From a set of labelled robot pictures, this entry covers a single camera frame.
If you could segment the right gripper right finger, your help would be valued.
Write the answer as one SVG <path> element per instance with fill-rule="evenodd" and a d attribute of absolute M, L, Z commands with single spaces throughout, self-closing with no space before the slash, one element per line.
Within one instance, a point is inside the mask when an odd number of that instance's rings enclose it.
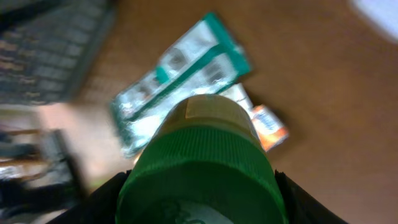
<path fill-rule="evenodd" d="M 284 172 L 275 170 L 274 176 L 284 199 L 289 223 L 348 224 L 287 177 Z"/>

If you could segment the green lid glass jar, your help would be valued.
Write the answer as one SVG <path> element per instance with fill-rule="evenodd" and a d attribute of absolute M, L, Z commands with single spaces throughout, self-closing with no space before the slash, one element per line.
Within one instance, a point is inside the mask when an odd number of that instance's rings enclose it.
<path fill-rule="evenodd" d="M 199 223 L 199 205 L 233 223 L 287 223 L 284 199 L 246 111 L 220 95 L 179 102 L 123 185 L 117 223 Z"/>

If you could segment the small orange white box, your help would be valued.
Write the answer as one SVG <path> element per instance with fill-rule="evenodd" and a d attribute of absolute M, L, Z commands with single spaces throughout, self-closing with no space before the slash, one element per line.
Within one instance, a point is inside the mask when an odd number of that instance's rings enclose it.
<path fill-rule="evenodd" d="M 264 105 L 255 106 L 251 111 L 251 117 L 261 146 L 266 152 L 288 138 L 288 129 L 280 119 Z"/>

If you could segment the left black and white arm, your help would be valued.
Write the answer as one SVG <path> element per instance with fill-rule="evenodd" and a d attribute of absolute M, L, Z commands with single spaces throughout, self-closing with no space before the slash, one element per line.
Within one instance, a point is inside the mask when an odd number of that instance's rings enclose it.
<path fill-rule="evenodd" d="M 1 223 L 68 210 L 88 197 L 78 163 L 59 129 L 1 131 L 1 161 L 38 165 L 14 177 L 1 174 Z"/>

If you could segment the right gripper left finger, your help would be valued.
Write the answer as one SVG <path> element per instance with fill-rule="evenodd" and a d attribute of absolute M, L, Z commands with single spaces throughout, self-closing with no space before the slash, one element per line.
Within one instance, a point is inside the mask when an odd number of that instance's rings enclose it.
<path fill-rule="evenodd" d="M 47 224 L 115 224 L 119 192 L 131 170 L 120 172 L 78 205 Z"/>

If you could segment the white Pantene conditioner tube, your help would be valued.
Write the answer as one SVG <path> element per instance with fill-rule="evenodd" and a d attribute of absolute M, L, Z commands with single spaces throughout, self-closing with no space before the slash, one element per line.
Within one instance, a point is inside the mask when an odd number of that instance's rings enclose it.
<path fill-rule="evenodd" d="M 229 87 L 225 91 L 222 91 L 220 95 L 235 101 L 246 111 L 246 113 L 249 115 L 250 118 L 253 117 L 252 114 L 253 104 L 241 83 L 237 83 Z"/>

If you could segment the green white 3M pouch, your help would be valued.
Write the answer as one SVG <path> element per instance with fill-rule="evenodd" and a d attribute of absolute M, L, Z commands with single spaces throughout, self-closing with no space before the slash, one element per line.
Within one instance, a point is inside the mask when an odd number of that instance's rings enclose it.
<path fill-rule="evenodd" d="M 251 70 L 244 49 L 209 12 L 161 55 L 154 69 L 109 104 L 122 155 L 141 152 L 180 101 L 221 93 Z"/>

